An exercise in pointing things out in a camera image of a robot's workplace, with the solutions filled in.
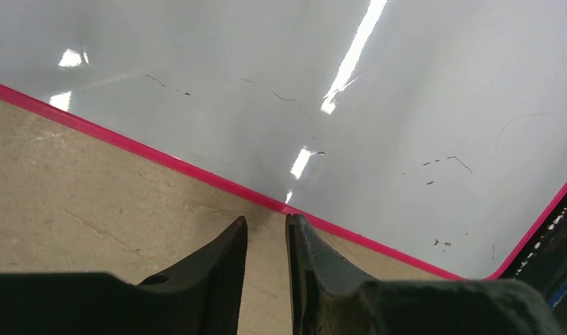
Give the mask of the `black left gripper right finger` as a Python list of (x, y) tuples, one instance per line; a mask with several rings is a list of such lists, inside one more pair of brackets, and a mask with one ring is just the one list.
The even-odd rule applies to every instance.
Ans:
[(286, 217), (294, 334), (561, 334), (519, 281), (382, 281)]

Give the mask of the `pink framed whiteboard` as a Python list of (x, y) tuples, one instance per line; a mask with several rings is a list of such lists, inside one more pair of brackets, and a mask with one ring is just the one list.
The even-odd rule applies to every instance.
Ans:
[(0, 1), (0, 98), (495, 278), (567, 191), (567, 1)]

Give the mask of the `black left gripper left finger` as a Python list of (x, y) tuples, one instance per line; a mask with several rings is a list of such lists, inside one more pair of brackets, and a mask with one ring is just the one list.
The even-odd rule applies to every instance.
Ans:
[(137, 285), (96, 272), (0, 274), (0, 334), (235, 334), (247, 249), (238, 217)]

